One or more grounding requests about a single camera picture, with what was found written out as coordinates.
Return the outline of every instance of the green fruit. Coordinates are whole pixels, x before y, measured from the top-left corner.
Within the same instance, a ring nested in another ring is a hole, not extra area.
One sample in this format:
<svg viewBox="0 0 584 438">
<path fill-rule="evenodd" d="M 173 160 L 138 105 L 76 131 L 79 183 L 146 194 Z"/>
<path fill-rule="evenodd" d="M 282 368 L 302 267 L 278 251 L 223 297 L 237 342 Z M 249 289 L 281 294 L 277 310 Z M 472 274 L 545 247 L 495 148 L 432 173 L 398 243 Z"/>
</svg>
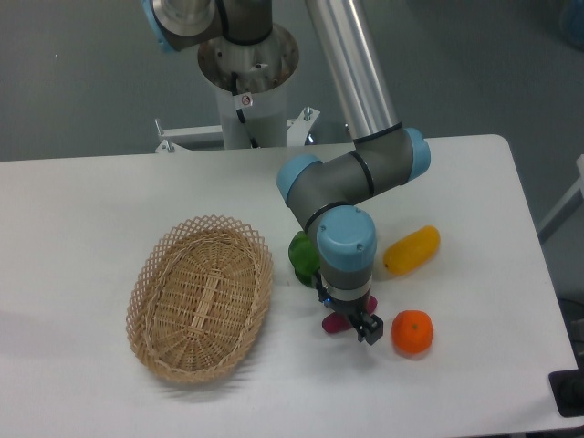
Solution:
<svg viewBox="0 0 584 438">
<path fill-rule="evenodd" d="M 320 269 L 318 251 L 304 231 L 299 231 L 288 247 L 288 258 L 294 267 L 294 273 L 300 282 L 312 287 L 312 278 Z"/>
</svg>

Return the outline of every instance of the blue joint cap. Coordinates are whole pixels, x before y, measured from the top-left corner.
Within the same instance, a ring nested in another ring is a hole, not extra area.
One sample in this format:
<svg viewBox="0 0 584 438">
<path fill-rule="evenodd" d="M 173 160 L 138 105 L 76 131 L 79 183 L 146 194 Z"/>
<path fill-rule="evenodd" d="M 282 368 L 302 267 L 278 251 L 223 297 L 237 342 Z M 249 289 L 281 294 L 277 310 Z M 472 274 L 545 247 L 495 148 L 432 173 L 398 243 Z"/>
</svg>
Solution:
<svg viewBox="0 0 584 438">
<path fill-rule="evenodd" d="M 406 128 L 405 131 L 410 136 L 413 149 L 412 172 L 410 173 L 410 179 L 408 179 L 409 183 L 428 170 L 432 155 L 430 154 L 430 146 L 423 139 L 421 132 L 414 128 Z"/>
<path fill-rule="evenodd" d="M 175 52 L 176 50 L 174 50 L 172 48 L 172 46 L 170 44 L 168 44 L 168 41 L 164 37 L 164 34 L 162 33 L 161 29 L 158 27 L 158 22 L 156 21 L 156 18 L 154 17 L 154 11 L 152 11 L 151 0 L 141 0 L 141 1 L 142 1 L 142 9 L 144 9 L 144 14 L 146 14 L 146 18 L 148 19 L 148 24 L 150 25 L 152 32 L 154 32 L 154 35 L 156 36 L 156 39 L 158 40 L 158 45 L 161 47 L 161 49 L 164 53 Z"/>
<path fill-rule="evenodd" d="M 277 173 L 276 185 L 280 194 L 284 198 L 284 202 L 288 205 L 288 195 L 294 185 L 294 182 L 300 174 L 310 165 L 315 162 L 322 162 L 314 155 L 298 155 L 297 157 L 288 160 Z"/>
<path fill-rule="evenodd" d="M 333 208 L 320 221 L 317 245 L 330 266 L 344 272 L 359 271 L 373 263 L 375 224 L 371 216 L 352 205 Z"/>
</svg>

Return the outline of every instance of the black cable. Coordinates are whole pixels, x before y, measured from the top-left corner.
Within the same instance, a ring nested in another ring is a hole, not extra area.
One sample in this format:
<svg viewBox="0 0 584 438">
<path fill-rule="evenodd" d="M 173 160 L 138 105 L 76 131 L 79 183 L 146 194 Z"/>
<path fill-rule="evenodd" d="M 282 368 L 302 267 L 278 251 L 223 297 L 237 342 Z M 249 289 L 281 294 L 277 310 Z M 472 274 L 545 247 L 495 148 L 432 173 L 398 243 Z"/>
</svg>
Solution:
<svg viewBox="0 0 584 438">
<path fill-rule="evenodd" d="M 231 94 L 232 96 L 237 96 L 237 73 L 235 73 L 234 71 L 231 73 Z M 245 132 L 247 133 L 247 138 L 249 139 L 249 142 L 252 146 L 253 149 L 257 149 L 259 148 L 259 144 L 257 144 L 257 140 L 256 137 L 254 137 L 251 132 L 249 131 L 249 129 L 247 128 L 247 120 L 245 119 L 245 114 L 244 111 L 242 109 L 236 109 L 235 112 L 237 113 L 237 118 L 239 119 L 239 121 L 241 122 L 242 125 L 244 125 L 244 129 Z"/>
</svg>

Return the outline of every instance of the woven basket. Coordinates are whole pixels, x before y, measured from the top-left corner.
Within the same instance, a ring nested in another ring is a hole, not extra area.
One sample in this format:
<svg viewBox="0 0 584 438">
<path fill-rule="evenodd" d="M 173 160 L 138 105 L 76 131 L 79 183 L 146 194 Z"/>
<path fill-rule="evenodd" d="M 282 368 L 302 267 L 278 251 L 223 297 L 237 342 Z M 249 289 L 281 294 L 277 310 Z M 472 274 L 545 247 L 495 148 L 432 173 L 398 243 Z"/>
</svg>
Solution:
<svg viewBox="0 0 584 438">
<path fill-rule="evenodd" d="M 254 343 L 271 286 L 272 257 L 250 225 L 224 216 L 179 224 L 154 247 L 131 293 L 131 349 L 164 379 L 223 377 Z"/>
</svg>

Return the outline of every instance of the yellow plastic fruit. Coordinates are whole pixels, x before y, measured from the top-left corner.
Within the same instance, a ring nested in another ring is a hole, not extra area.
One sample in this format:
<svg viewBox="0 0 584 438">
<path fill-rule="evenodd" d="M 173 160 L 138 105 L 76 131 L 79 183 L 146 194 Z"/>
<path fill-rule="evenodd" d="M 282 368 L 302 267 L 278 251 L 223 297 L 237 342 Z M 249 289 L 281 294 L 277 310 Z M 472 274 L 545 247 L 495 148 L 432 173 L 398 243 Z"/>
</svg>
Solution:
<svg viewBox="0 0 584 438">
<path fill-rule="evenodd" d="M 430 260 L 439 246 L 440 233 L 426 225 L 387 248 L 383 264 L 395 276 L 403 276 Z"/>
</svg>

